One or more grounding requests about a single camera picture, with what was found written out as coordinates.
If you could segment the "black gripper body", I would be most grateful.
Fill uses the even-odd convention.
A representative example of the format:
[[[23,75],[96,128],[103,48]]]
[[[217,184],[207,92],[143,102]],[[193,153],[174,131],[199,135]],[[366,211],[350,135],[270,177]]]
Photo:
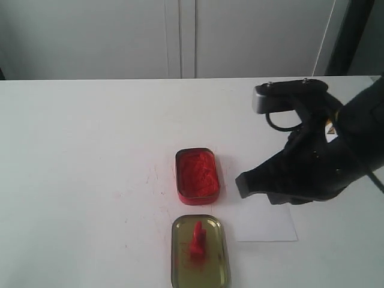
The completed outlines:
[[[330,200],[372,173],[372,97],[361,92],[344,106],[327,92],[311,99],[283,151],[300,204]]]

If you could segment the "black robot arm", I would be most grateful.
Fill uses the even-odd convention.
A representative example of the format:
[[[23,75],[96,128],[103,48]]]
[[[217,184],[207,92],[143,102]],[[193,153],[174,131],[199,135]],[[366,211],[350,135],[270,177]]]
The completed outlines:
[[[347,104],[316,79],[256,86],[253,106],[269,118],[294,111],[300,123],[286,127],[284,148],[235,180],[242,198],[265,194],[273,205],[324,202],[367,176],[379,189],[375,171],[383,166],[383,79]]]

